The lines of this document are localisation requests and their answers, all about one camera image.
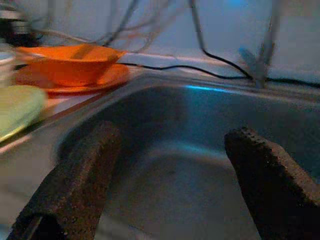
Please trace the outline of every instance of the orange plate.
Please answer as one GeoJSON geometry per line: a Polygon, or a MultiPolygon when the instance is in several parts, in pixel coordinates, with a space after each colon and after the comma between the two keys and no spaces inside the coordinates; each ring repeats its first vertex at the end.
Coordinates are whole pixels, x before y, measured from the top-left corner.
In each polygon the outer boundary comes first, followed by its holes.
{"type": "Polygon", "coordinates": [[[57,85],[82,87],[94,84],[105,69],[116,63],[125,53],[109,47],[93,45],[92,49],[82,58],[72,58],[83,49],[85,44],[75,46],[40,46],[19,47],[20,52],[36,54],[44,58],[26,58],[26,62],[38,73],[57,85]]]}
{"type": "Polygon", "coordinates": [[[20,69],[15,74],[15,83],[17,85],[37,86],[49,94],[76,94],[102,91],[124,84],[128,79],[129,69],[122,64],[113,64],[105,70],[104,74],[94,84],[87,86],[62,86],[55,84],[30,65],[20,69]]]}

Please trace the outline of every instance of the stainless steel sink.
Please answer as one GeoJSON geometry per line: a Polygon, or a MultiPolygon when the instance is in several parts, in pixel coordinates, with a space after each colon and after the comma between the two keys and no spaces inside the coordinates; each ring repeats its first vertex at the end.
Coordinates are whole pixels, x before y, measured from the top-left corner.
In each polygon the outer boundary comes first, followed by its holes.
{"type": "MultiPolygon", "coordinates": [[[[42,126],[4,155],[15,163],[38,159],[33,167],[48,162],[33,180],[39,184],[77,139],[105,120],[120,129],[123,145],[97,239],[126,239],[128,225],[156,239],[260,239],[224,150],[224,135],[234,128],[253,128],[282,145],[320,182],[318,95],[179,77],[137,78],[42,126]],[[41,153],[32,153],[27,146],[37,143],[41,153]]],[[[26,168],[10,171],[32,181],[26,168]]]]}

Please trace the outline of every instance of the green sponge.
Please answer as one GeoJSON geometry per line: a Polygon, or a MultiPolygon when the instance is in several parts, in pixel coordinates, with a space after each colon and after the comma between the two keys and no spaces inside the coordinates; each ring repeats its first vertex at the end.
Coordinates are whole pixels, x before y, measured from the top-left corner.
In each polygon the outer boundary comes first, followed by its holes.
{"type": "Polygon", "coordinates": [[[0,142],[27,127],[41,112],[46,93],[34,86],[0,88],[0,142]]]}

